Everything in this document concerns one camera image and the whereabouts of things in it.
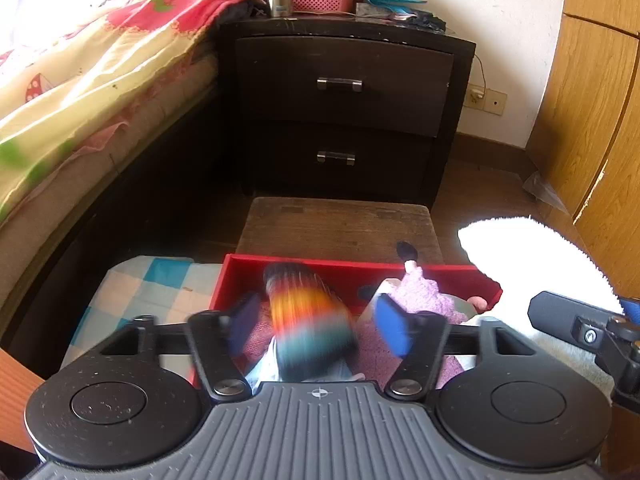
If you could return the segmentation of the orange ribbed cylinder bottle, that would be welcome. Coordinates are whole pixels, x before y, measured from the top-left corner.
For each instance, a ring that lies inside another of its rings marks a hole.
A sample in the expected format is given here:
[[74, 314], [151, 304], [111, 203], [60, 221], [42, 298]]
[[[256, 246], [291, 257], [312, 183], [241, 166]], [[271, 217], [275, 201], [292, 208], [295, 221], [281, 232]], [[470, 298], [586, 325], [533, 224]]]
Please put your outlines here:
[[0, 350], [0, 438], [26, 452], [34, 446], [24, 422], [27, 401], [43, 379]]

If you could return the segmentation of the light blue white cloth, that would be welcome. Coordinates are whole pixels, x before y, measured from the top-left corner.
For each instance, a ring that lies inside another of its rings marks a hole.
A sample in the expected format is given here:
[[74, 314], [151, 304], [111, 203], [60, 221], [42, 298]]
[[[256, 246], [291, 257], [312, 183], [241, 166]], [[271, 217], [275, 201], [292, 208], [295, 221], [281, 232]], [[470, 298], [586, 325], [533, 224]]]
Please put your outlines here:
[[298, 334], [270, 341], [267, 351], [245, 374], [253, 392], [266, 382], [348, 382], [354, 379], [345, 359], [332, 353], [328, 338]]

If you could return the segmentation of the floral yellow bed quilt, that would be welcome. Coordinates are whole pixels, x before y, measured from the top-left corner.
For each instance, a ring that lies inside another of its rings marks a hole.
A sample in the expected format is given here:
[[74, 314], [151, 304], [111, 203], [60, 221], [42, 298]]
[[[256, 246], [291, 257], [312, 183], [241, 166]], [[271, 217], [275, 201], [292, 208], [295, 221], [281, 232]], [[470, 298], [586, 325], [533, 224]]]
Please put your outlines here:
[[105, 0], [66, 34], [1, 57], [1, 215], [186, 69], [206, 32], [264, 0]]

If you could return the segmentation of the dark wooden nightstand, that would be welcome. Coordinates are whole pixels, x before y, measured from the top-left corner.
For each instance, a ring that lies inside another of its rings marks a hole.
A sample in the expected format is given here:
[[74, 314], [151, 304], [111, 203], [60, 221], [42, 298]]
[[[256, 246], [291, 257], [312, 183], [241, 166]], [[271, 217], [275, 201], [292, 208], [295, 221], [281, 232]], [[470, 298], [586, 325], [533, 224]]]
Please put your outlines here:
[[[257, 195], [432, 206], [457, 131], [471, 41], [365, 18], [250, 18], [221, 27], [217, 89], [240, 123]], [[361, 92], [317, 88], [360, 79]], [[354, 166], [317, 162], [354, 154]]]

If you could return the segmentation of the beige wall socket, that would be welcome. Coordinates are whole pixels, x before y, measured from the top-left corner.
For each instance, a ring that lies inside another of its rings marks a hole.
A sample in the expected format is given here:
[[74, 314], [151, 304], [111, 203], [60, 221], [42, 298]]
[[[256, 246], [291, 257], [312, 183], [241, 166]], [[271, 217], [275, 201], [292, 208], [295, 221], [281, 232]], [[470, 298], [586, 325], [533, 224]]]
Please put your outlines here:
[[463, 106], [501, 116], [506, 108], [507, 99], [508, 96], [503, 92], [485, 89], [477, 84], [469, 84], [465, 92]]

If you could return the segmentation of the white fluffy plush toy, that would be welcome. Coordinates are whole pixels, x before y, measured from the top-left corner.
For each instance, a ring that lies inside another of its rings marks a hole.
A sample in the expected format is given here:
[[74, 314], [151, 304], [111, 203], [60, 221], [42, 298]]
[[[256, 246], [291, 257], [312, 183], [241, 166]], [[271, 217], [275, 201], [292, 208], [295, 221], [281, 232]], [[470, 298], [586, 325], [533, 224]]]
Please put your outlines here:
[[529, 301], [540, 292], [621, 314], [613, 287], [591, 259], [558, 232], [525, 217], [473, 222], [458, 231], [458, 239], [471, 263], [502, 289], [495, 307], [465, 324], [477, 326], [485, 318], [506, 323], [608, 396], [613, 379], [593, 354], [536, 330], [528, 318]]

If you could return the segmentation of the blue white checkered cloth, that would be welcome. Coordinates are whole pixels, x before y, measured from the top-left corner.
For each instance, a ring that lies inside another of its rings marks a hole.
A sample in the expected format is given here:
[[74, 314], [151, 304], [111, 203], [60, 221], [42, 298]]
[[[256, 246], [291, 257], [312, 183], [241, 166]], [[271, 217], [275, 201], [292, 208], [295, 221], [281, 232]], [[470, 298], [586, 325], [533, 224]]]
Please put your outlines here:
[[221, 271], [219, 263], [137, 256], [116, 264], [82, 316], [63, 364], [75, 361], [128, 321], [152, 315], [160, 324], [182, 323], [206, 310]]

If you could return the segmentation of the red plastic storage box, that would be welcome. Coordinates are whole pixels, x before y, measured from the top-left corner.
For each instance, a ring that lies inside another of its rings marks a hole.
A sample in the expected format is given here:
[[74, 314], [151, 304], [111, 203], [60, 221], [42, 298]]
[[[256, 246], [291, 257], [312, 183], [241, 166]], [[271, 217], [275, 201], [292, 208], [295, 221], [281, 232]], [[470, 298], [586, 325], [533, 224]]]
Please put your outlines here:
[[[224, 257], [221, 272], [209, 307], [227, 310], [249, 292], [264, 290], [264, 270], [278, 257], [229, 254]], [[301, 261], [343, 300], [353, 315], [360, 315], [368, 304], [358, 296], [364, 286], [378, 286], [386, 278], [402, 278], [405, 268], [400, 263], [352, 262], [303, 259]], [[423, 275], [437, 283], [441, 292], [461, 299], [480, 296], [493, 307], [502, 295], [500, 285], [477, 270], [475, 266], [424, 264]]]

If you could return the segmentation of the wooden wardrobe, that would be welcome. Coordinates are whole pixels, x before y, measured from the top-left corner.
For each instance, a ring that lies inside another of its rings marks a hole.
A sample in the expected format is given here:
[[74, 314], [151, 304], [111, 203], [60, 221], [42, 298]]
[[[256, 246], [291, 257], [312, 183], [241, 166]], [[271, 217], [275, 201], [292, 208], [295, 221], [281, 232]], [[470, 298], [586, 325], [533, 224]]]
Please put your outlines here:
[[562, 205], [544, 222], [639, 293], [639, 0], [565, 0], [526, 152]]

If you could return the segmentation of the small wooden stool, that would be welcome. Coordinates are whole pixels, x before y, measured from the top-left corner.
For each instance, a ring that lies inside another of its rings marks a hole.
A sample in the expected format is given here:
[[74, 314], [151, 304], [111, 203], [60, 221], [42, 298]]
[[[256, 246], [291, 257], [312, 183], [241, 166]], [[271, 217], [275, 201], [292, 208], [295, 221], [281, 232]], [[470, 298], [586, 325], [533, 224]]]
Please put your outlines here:
[[419, 261], [442, 264], [431, 215], [423, 205], [257, 197], [236, 251], [299, 259], [396, 263], [396, 244], [408, 242]]

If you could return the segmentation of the pink fuzzy plush cloth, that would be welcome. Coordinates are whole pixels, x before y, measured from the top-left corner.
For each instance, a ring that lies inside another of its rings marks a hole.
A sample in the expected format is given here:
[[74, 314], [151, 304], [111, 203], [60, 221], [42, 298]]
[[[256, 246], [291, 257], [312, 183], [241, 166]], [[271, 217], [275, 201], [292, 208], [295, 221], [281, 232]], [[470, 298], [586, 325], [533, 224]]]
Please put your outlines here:
[[[382, 294], [390, 295], [395, 302], [409, 313], [434, 312], [444, 316], [451, 324], [463, 324], [477, 311], [486, 307], [482, 298], [462, 300], [444, 294], [433, 280], [424, 278], [423, 270], [416, 263], [418, 256], [414, 248], [405, 242], [397, 245], [398, 254], [404, 260], [405, 274], [400, 280], [385, 280], [375, 289], [367, 307], [354, 319], [358, 348], [355, 353], [345, 359], [353, 380], [371, 379], [384, 384], [390, 379], [400, 363], [397, 356], [388, 350], [382, 336], [375, 327], [374, 312], [378, 297]], [[248, 356], [254, 356], [257, 361], [267, 351], [273, 338], [270, 307], [265, 307], [264, 313], [250, 336], [250, 343], [246, 350]]]

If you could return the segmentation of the rainbow striped knitted sock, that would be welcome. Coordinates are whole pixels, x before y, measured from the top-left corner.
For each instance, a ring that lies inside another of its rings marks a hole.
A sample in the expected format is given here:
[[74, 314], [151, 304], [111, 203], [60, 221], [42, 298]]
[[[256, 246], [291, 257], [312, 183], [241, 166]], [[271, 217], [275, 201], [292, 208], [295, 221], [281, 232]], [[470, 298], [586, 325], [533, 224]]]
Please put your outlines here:
[[320, 377], [356, 352], [349, 308], [309, 266], [271, 263], [264, 271], [264, 285], [283, 380]]

